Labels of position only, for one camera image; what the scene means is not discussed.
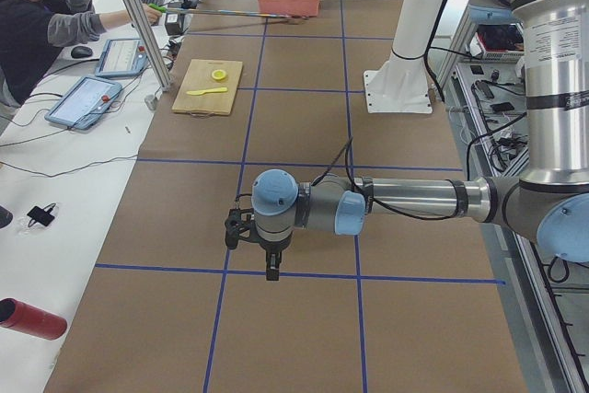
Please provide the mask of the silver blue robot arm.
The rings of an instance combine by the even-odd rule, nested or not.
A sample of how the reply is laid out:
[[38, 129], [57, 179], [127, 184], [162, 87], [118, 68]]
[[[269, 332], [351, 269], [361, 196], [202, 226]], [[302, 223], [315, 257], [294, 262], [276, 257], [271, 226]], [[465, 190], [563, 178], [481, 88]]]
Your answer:
[[558, 258], [588, 259], [588, 0], [471, 0], [522, 23], [529, 162], [516, 177], [472, 181], [340, 178], [299, 183], [261, 173], [252, 186], [250, 237], [278, 279], [295, 228], [355, 236], [388, 210], [438, 221], [470, 217], [504, 226]]

